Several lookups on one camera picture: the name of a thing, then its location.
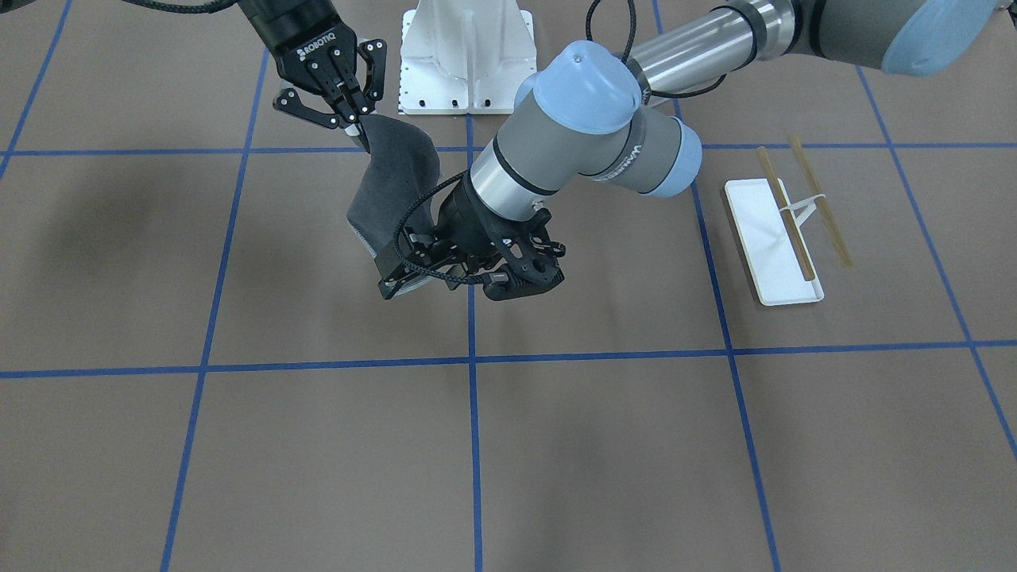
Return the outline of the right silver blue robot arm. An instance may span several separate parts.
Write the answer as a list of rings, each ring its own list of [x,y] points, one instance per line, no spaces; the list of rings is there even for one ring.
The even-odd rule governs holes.
[[[171,14],[215,14],[237,5],[265,44],[282,79],[273,109],[340,129],[370,151],[362,119],[384,98],[388,43],[350,28],[331,1],[210,1],[181,5],[135,1]]]

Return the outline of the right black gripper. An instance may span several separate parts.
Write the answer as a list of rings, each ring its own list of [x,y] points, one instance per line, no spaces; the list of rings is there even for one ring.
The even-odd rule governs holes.
[[[344,23],[300,28],[270,23],[265,44],[280,77],[273,109],[327,129],[345,129],[371,153],[362,117],[373,114],[384,98],[388,43],[359,37]],[[346,116],[308,107],[299,91],[318,95],[328,104],[346,101]]]

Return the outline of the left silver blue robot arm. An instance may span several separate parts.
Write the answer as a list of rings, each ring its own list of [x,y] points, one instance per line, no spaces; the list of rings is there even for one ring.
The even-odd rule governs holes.
[[[371,155],[346,218],[371,252],[386,300],[436,279],[480,284],[491,300],[563,282],[564,246],[546,207],[581,176],[670,198],[702,165],[702,144],[654,97],[711,90],[786,54],[936,75],[988,25],[996,1],[726,1],[697,21],[621,53],[580,40],[516,91],[511,116],[473,165],[440,181],[427,133],[382,115],[362,120]]]

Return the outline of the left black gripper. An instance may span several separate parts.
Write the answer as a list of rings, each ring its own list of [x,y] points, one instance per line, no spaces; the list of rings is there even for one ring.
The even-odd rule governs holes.
[[[413,263],[407,267],[396,249]],[[495,268],[501,254],[488,238],[481,218],[458,181],[439,208],[437,223],[424,235],[400,235],[374,258],[384,300],[403,296],[433,279],[508,279],[508,267]]]

